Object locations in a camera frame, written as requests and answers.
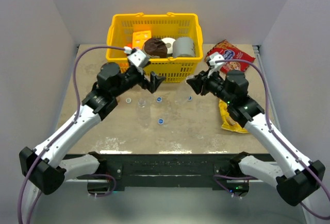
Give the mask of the clear bottle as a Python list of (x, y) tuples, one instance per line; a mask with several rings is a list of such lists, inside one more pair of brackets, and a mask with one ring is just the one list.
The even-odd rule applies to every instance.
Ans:
[(151, 123), (151, 107), (146, 99), (140, 98), (136, 107), (139, 124), (147, 128)]
[(192, 96), (193, 89), (187, 84), (186, 80), (192, 78), (193, 76), (187, 76), (180, 84), (176, 91), (174, 102), (176, 105), (183, 105), (188, 102), (188, 97)]

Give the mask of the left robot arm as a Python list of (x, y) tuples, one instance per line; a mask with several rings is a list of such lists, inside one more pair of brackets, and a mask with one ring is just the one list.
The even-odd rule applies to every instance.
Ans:
[(154, 93), (165, 79), (154, 72), (146, 78), (144, 70), (134, 65), (121, 73), (118, 64), (104, 64), (91, 92), (73, 116), (36, 148), (25, 147), (20, 151), (22, 174), (42, 193), (52, 194), (64, 182), (68, 172), (60, 162), (73, 145), (113, 111), (118, 105), (117, 97), (136, 85)]

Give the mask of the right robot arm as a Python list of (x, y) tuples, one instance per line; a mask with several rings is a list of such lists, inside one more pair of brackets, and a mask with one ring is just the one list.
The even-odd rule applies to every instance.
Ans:
[(202, 71), (187, 80), (196, 94), (212, 93), (227, 104), (230, 117), (252, 134), (277, 165), (266, 163), (246, 152), (231, 159), (230, 174), (245, 175), (276, 188), (281, 198), (296, 206), (320, 188), (325, 166), (300, 153), (269, 121), (264, 109), (248, 95), (249, 82), (241, 71), (233, 70), (222, 79), (218, 73)]

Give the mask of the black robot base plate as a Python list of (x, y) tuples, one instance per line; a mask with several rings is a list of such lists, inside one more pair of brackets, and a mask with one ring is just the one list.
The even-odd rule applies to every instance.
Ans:
[(128, 187), (190, 187), (220, 189), (227, 179), (246, 180), (229, 154), (106, 154), (95, 176), (83, 176), (89, 193), (104, 194)]

